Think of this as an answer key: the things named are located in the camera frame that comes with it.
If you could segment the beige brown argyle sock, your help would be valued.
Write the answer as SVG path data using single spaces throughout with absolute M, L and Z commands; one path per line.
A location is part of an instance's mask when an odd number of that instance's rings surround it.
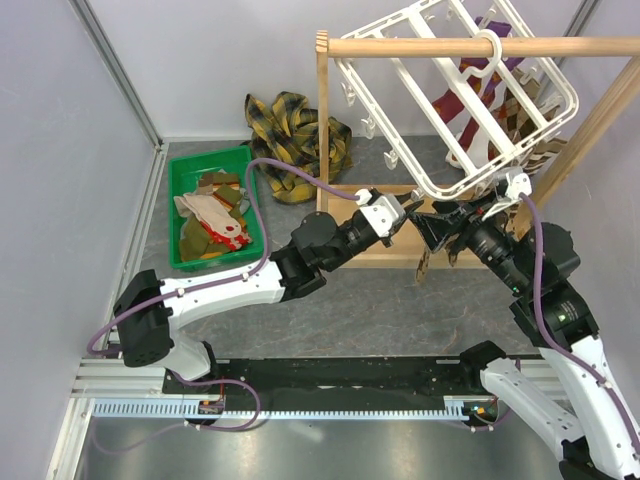
M 417 285 L 420 285 L 425 281 L 427 272 L 429 269 L 430 259 L 431 259 L 431 250 L 428 247 L 426 247 L 419 259 L 419 262 L 415 271 L 414 279 Z
M 447 244 L 446 246 L 447 257 L 448 257 L 449 265 L 451 267 L 456 266 L 458 261 L 458 256 L 463 249 L 464 249 L 464 246 L 457 239 L 451 240 Z

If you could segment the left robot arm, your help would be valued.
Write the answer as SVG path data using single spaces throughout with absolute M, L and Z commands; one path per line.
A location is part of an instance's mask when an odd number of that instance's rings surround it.
M 114 307 L 125 366 L 158 365 L 196 392 L 211 392 L 220 378 L 213 349 L 186 336 L 188 324 L 244 306 L 310 295 L 325 285 L 325 273 L 376 243 L 390 246 L 417 207 L 385 194 L 358 207 L 343 223 L 327 212 L 307 215 L 287 245 L 244 267 L 164 280 L 153 270 L 137 273 Z

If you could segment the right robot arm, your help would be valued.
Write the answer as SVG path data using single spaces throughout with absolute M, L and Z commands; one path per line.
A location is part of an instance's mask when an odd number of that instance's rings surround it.
M 511 291 L 516 324 L 555 372 L 571 408 L 565 410 L 525 378 L 490 341 L 465 351 L 458 381 L 467 392 L 494 394 L 552 451 L 565 479 L 636 479 L 639 424 L 606 358 L 599 327 L 569 281 L 579 266 L 569 231 L 541 220 L 534 202 L 531 229 L 515 239 L 482 219 L 484 204 L 439 202 L 409 219 L 429 252 L 471 251 Z

